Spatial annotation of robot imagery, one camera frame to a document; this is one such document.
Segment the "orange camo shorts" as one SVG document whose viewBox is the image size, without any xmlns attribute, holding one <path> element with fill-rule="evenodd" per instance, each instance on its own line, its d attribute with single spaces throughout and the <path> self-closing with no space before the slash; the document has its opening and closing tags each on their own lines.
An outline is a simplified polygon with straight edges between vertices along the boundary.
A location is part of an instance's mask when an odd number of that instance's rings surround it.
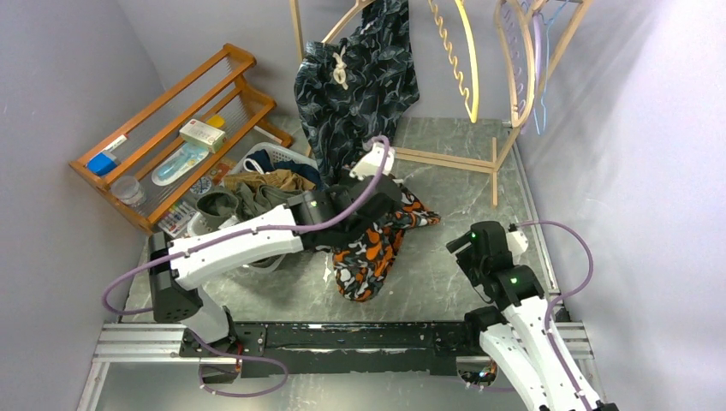
<svg viewBox="0 0 726 411">
<path fill-rule="evenodd" d="M 320 246 L 330 255 L 330 272 L 339 293 L 346 299 L 365 302 L 384 286 L 404 236 L 409 229 L 440 223 L 441 216 L 431 210 L 409 188 L 401 189 L 401 205 L 373 223 L 364 234 L 342 246 Z"/>
</svg>

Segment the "dark patterned shorts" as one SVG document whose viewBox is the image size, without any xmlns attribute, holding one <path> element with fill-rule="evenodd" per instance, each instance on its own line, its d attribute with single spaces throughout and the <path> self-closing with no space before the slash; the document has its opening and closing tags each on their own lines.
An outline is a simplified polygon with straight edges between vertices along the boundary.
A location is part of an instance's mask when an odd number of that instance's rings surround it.
<svg viewBox="0 0 726 411">
<path fill-rule="evenodd" d="M 408 2 L 376 1 L 349 36 L 335 44 L 307 43 L 294 93 L 321 180 L 336 184 L 369 139 L 394 138 L 403 114 L 420 98 Z"/>
</svg>

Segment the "navy blue shorts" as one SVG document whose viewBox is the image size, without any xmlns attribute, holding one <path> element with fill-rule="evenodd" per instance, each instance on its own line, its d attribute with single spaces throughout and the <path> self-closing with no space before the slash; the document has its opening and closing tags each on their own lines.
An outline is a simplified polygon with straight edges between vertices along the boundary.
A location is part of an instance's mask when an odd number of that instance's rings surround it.
<svg viewBox="0 0 726 411">
<path fill-rule="evenodd" d="M 318 170 L 309 162 L 308 158 L 290 157 L 289 152 L 259 149 L 247 154 L 241 163 L 245 171 L 260 174 L 271 173 L 275 170 L 289 170 L 311 181 L 320 177 Z"/>
</svg>

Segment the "olive green shorts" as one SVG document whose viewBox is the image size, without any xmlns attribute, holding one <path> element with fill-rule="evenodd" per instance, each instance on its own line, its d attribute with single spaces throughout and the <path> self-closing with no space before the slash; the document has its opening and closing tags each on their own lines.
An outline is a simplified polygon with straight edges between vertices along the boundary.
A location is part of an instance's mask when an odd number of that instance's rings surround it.
<svg viewBox="0 0 726 411">
<path fill-rule="evenodd" d="M 288 191 L 266 184 L 255 189 L 245 183 L 233 189 L 217 186 L 200 196 L 195 208 L 216 229 L 231 217 L 240 222 L 259 217 L 302 193 L 299 189 Z"/>
</svg>

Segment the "light blue wire hanger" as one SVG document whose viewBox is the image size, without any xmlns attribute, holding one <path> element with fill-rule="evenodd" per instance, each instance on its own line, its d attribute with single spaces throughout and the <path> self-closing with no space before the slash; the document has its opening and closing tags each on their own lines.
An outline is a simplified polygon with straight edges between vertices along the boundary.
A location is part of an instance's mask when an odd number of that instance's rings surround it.
<svg viewBox="0 0 726 411">
<path fill-rule="evenodd" d="M 535 104 L 534 108 L 534 125 L 537 135 L 540 136 L 545 134 L 548 120 L 546 94 L 549 82 L 548 71 L 550 68 L 550 56 L 552 50 L 550 30 L 554 27 L 556 21 L 559 18 L 559 15 L 562 13 L 563 8 L 568 4 L 569 1 L 563 1 L 549 18 L 546 18 L 541 11 L 536 14 L 541 22 L 541 26 L 544 28 L 544 59 L 542 61 L 542 63 L 544 64 L 544 68 L 542 70 L 542 77 L 540 78 L 540 85 L 542 86 L 542 91 L 539 94 L 539 101 Z"/>
</svg>

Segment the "tan khaki shorts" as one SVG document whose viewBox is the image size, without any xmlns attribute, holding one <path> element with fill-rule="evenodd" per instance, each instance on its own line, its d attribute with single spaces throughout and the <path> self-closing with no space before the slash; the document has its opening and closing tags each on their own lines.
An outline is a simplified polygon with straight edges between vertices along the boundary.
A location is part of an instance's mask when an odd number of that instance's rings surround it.
<svg viewBox="0 0 726 411">
<path fill-rule="evenodd" d="M 315 183 L 291 170 L 273 170 L 266 174 L 244 171 L 227 174 L 223 178 L 223 185 L 231 191 L 237 190 L 242 184 L 247 185 L 253 191 L 257 191 L 263 185 L 283 191 L 311 191 L 317 187 Z"/>
</svg>

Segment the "light wooden hanger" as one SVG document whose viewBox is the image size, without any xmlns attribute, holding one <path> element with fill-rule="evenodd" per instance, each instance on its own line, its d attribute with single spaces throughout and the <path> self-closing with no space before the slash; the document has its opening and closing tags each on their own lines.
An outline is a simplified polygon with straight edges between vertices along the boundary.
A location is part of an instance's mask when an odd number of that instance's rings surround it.
<svg viewBox="0 0 726 411">
<path fill-rule="evenodd" d="M 354 5 L 341 17 L 341 19 L 331 28 L 331 30 L 323 37 L 322 43 L 331 43 L 341 31 L 368 5 L 374 3 L 374 0 L 356 0 Z"/>
</svg>

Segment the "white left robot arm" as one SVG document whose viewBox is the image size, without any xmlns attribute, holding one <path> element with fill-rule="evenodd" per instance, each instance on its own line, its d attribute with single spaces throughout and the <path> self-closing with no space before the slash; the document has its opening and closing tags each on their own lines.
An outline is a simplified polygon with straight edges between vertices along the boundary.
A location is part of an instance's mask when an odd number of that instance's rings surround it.
<svg viewBox="0 0 726 411">
<path fill-rule="evenodd" d="M 361 237 L 402 203 L 390 177 L 348 180 L 305 192 L 265 214 L 226 229 L 174 240 L 164 232 L 148 239 L 152 315 L 159 324 L 184 324 L 214 355 L 232 352 L 237 332 L 229 310 L 204 283 L 244 264 L 291 253 L 341 247 Z"/>
</svg>

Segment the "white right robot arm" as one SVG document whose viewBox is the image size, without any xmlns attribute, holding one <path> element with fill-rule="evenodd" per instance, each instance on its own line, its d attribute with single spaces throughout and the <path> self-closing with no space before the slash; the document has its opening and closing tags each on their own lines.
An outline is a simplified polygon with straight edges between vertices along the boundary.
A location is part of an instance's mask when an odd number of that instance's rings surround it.
<svg viewBox="0 0 726 411">
<path fill-rule="evenodd" d="M 541 282 L 515 257 L 528 247 L 522 223 L 474 223 L 447 250 L 491 304 L 465 316 L 471 354 L 486 353 L 529 410 L 615 410 L 586 380 L 556 327 L 560 298 L 547 299 Z"/>
</svg>

